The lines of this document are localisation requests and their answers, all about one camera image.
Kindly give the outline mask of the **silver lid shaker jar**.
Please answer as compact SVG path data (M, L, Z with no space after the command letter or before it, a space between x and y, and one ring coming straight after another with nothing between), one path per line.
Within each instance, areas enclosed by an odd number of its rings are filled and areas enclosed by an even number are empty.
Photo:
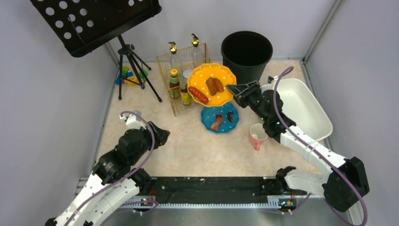
M188 88L188 78L190 77L192 73L192 69L187 69L183 71L183 90L187 90Z

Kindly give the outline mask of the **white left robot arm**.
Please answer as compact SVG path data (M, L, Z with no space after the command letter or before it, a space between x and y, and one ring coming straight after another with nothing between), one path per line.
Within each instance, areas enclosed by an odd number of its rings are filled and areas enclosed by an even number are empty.
M128 129L111 151L101 156L86 184L58 217L46 221L47 226L99 226L119 206L140 193L150 176L136 167L140 158L163 146L170 131L153 122Z

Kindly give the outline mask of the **blue dotted plate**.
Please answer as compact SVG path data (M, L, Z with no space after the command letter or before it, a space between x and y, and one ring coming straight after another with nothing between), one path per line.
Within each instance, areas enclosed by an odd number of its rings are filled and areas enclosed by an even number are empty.
M237 127L239 112L231 103L218 107L203 107L201 122L211 132L216 134L228 133Z

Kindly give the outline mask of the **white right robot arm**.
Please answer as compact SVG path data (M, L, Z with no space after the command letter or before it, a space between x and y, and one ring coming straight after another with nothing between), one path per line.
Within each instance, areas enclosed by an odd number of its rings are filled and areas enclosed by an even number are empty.
M307 173L286 167L277 175L290 189L323 197L336 211L345 212L370 191L364 163L337 154L312 139L283 113L284 102L276 89L261 90L259 82L227 85L236 103L250 107L263 121L265 133L310 163L319 172Z

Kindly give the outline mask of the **pink mug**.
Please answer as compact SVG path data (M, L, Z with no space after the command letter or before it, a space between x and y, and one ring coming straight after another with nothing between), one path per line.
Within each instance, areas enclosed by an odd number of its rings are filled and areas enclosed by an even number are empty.
M263 128L263 124L257 123L250 127L248 134L248 141L253 146L256 151L260 150L261 144L268 138L269 136L265 132Z

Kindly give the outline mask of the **yellow dotted plate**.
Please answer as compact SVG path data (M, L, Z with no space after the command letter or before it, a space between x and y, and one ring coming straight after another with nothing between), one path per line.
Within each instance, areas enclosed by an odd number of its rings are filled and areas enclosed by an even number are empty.
M215 95L211 95L207 85L206 80L209 78L217 78L223 84L223 92L217 92ZM233 72L226 66L218 63L206 63L195 68L190 77L187 80L188 92L193 98L193 100L205 107L216 107L222 106L233 99L233 94L227 90L227 85L236 85L237 79ZM196 88L202 97L199 98L198 95L191 92L191 87Z

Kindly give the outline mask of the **small yellow spice bottle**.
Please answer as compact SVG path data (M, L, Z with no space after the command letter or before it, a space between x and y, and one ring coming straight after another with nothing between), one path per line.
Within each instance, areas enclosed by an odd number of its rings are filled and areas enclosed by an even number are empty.
M182 104L185 106L190 105L191 99L190 99L190 95L188 93L187 84L181 85L180 93L181 93Z

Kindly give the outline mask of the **yellow cap sauce bottle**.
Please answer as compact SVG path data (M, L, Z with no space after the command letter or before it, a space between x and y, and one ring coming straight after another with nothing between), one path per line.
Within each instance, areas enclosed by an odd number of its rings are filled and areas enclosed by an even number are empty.
M169 81L169 94L173 99L178 99L180 97L180 81L178 76L178 70L173 68L170 70L170 81Z

